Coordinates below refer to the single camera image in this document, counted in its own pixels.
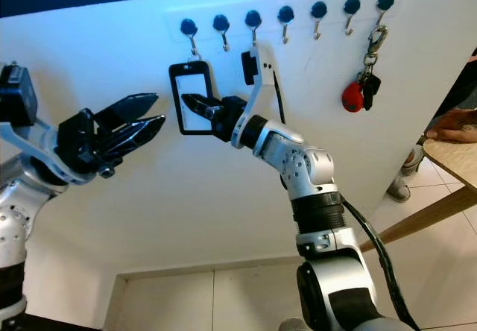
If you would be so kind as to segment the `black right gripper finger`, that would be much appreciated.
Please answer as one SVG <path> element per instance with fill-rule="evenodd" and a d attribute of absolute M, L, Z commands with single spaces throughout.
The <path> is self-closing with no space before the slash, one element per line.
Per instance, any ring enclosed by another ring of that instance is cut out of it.
<path fill-rule="evenodd" d="M 224 109 L 224 103 L 215 99 L 215 97 L 189 93 L 188 95 L 181 95 L 180 98 L 191 112 L 202 116 L 204 119 L 216 120 Z"/>

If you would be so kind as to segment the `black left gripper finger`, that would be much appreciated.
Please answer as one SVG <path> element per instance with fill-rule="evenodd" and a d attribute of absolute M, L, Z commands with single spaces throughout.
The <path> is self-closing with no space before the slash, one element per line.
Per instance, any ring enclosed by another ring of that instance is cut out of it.
<path fill-rule="evenodd" d="M 166 116 L 140 119 L 120 127 L 108 138 L 109 160 L 120 160 L 132 151 L 149 143 L 159 133 L 164 125 Z"/>
<path fill-rule="evenodd" d="M 98 123 L 99 129 L 117 130 L 145 116 L 158 99 L 156 93 L 129 95 L 93 114 L 93 120 Z"/>

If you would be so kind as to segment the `person bare hand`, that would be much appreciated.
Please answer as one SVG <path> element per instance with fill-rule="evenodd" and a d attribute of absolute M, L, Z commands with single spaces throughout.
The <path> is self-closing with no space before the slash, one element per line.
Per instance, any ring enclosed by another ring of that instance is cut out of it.
<path fill-rule="evenodd" d="M 476 143 L 476 110 L 453 109 L 444 113 L 425 132 L 429 139 Z"/>

